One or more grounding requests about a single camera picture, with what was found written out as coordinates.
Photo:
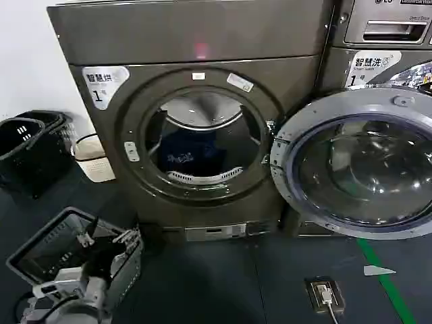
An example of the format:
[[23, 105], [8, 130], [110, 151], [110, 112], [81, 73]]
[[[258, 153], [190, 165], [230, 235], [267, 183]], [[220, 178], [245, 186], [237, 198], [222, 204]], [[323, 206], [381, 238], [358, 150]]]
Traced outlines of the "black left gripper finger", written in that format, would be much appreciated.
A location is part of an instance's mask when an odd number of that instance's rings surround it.
[[74, 232], [78, 242], [84, 248], [91, 247], [95, 240], [93, 239], [94, 232], [98, 225], [99, 218], [96, 217], [90, 221], [85, 222], [81, 217], [74, 217]]
[[142, 243], [140, 230], [135, 227], [127, 229], [112, 241], [116, 246], [123, 248], [123, 253], [130, 254]]

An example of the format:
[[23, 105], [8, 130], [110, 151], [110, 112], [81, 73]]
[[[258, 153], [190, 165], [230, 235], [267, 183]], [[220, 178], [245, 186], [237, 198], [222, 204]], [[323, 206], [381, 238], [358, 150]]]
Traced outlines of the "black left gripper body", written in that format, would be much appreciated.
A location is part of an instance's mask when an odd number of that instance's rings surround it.
[[95, 242], [92, 246], [84, 248], [84, 276], [110, 279], [114, 258], [125, 251], [126, 245], [119, 242]]

